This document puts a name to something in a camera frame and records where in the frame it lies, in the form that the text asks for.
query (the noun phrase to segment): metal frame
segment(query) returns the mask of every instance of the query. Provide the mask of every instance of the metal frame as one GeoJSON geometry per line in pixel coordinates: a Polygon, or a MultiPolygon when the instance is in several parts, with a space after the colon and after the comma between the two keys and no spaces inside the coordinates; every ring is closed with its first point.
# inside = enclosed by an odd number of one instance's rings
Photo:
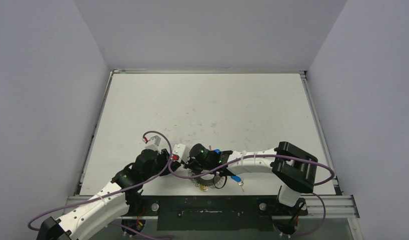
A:
{"type": "MultiPolygon", "coordinates": [[[[93,149],[95,136],[99,128],[100,120],[103,114],[103,109],[106,104],[107,95],[112,83],[112,78],[114,74],[300,74],[300,78],[303,83],[304,92],[306,94],[307,101],[312,113],[313,120],[316,125],[316,129],[319,135],[319,140],[321,142],[324,156],[327,160],[328,166],[334,170],[334,165],[330,156],[328,149],[327,141],[324,136],[323,129],[321,127],[318,114],[315,109],[314,102],[308,86],[308,80],[306,77],[305,71],[276,71],[271,69],[235,69],[229,67],[214,68],[209,70],[195,70],[195,69],[178,69],[178,70],[152,70],[152,69],[114,69],[110,71],[109,79],[107,81],[107,86],[103,95],[103,101],[101,104],[100,113],[97,117],[97,122],[94,127],[93,136],[91,138],[91,143],[88,148],[88,153],[85,159],[85,164],[82,170],[82,175],[79,181],[79,186],[77,193],[81,189],[85,173],[88,167],[88,163],[91,156],[91,151],[93,149]]],[[[337,177],[333,179],[332,183],[334,186],[339,187],[337,177]]],[[[306,199],[309,215],[304,216],[303,218],[322,218],[323,208],[321,202],[314,196],[303,196],[306,199]]],[[[361,228],[359,226],[357,218],[359,218],[359,213],[354,201],[353,196],[351,195],[330,195],[330,196],[321,196],[326,205],[327,218],[347,218],[352,232],[354,240],[363,240],[361,233],[361,228]]],[[[89,199],[90,196],[69,196],[66,204],[79,203],[89,199]]],[[[64,213],[70,211],[70,208],[65,209],[64,213]]],[[[132,219],[132,217],[120,217],[120,219],[132,219]]],[[[157,219],[157,216],[142,217],[141,219],[157,219]]]]}

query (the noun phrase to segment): screw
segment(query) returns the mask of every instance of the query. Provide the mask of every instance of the screw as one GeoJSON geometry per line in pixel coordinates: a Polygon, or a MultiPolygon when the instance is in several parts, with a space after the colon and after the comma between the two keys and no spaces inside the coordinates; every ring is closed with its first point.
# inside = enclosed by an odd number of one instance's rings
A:
{"type": "Polygon", "coordinates": [[[265,211],[267,209],[266,203],[262,202],[261,204],[259,204],[259,209],[265,211]]]}
{"type": "Polygon", "coordinates": [[[159,209],[159,204],[153,203],[153,204],[151,205],[151,210],[152,210],[153,212],[156,212],[158,209],[159,209]]]}

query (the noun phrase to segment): key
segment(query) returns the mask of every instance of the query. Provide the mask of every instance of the key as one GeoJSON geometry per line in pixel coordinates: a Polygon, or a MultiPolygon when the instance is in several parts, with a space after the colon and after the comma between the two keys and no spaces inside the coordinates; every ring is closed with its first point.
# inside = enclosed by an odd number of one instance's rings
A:
{"type": "Polygon", "coordinates": [[[243,192],[244,192],[245,190],[244,190],[244,186],[243,186],[244,185],[243,180],[239,181],[238,185],[240,185],[241,190],[243,190],[243,192]]]}

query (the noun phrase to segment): robotic arm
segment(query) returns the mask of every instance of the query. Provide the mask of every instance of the robotic arm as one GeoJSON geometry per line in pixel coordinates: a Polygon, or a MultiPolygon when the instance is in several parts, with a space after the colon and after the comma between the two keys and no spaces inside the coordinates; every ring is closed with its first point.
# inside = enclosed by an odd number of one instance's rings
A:
{"type": "Polygon", "coordinates": [[[297,204],[301,193],[313,192],[316,165],[298,161],[288,164],[285,159],[273,157],[279,154],[318,162],[316,157],[288,142],[280,142],[276,148],[258,152],[208,150],[199,143],[189,150],[186,145],[176,144],[169,162],[170,154],[166,149],[159,150],[159,143],[158,136],[148,140],[135,162],[119,171],[103,189],[90,198],[99,200],[81,205],[57,219],[47,218],[41,224],[37,240],[88,240],[117,217],[128,212],[139,213],[140,206],[143,206],[139,192],[142,185],[124,192],[121,190],[143,183],[160,172],[159,176],[170,174],[171,171],[165,169],[167,164],[172,171],[183,165],[185,169],[195,172],[209,171],[225,164],[214,174],[226,177],[243,173],[275,174],[284,182],[277,201],[288,207],[297,204]]]}

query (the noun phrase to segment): silver key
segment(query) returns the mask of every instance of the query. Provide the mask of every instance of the silver key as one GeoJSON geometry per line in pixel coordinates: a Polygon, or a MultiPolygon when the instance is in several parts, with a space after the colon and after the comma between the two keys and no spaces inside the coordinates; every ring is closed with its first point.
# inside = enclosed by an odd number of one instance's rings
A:
{"type": "Polygon", "coordinates": [[[243,180],[239,181],[238,185],[240,185],[241,190],[243,190],[243,192],[244,192],[245,190],[244,190],[244,186],[243,186],[244,185],[243,180]]]}

